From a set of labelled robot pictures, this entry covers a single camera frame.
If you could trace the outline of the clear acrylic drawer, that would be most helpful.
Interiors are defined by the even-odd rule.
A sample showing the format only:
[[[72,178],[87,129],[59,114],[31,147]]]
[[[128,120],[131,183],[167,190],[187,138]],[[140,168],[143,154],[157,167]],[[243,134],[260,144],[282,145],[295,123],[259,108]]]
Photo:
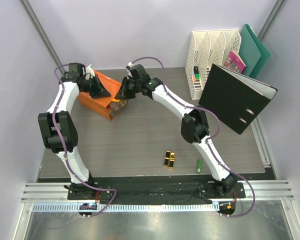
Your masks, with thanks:
[[[107,106],[108,114],[111,118],[114,118],[119,111],[128,103],[128,100],[120,100],[120,102],[111,101]]]

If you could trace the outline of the orange white tube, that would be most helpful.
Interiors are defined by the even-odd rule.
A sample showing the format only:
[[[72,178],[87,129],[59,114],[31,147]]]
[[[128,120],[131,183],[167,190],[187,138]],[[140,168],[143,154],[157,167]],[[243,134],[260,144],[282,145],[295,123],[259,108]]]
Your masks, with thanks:
[[[115,98],[112,100],[112,102],[116,102],[116,103],[119,103],[120,101],[121,101],[120,99],[115,99]]]

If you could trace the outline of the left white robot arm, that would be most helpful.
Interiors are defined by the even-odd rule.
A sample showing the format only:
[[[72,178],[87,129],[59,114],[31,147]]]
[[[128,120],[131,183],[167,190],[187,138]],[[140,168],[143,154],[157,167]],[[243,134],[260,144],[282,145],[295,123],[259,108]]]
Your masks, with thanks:
[[[59,79],[58,93],[52,106],[38,115],[38,124],[46,149],[56,154],[65,165],[72,185],[81,185],[79,194],[90,200],[97,192],[90,171],[85,167],[78,150],[78,132],[71,111],[80,92],[94,97],[108,97],[99,78],[91,73]]]

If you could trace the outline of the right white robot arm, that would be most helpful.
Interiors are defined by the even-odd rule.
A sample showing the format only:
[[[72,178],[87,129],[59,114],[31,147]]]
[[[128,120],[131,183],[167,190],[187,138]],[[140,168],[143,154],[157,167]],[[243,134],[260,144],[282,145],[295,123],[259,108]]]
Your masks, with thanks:
[[[216,184],[216,193],[223,198],[233,193],[237,178],[224,163],[209,132],[206,112],[203,108],[184,101],[162,83],[158,78],[137,79],[124,77],[116,99],[133,99],[142,93],[161,103],[181,121],[181,135],[202,155]]]

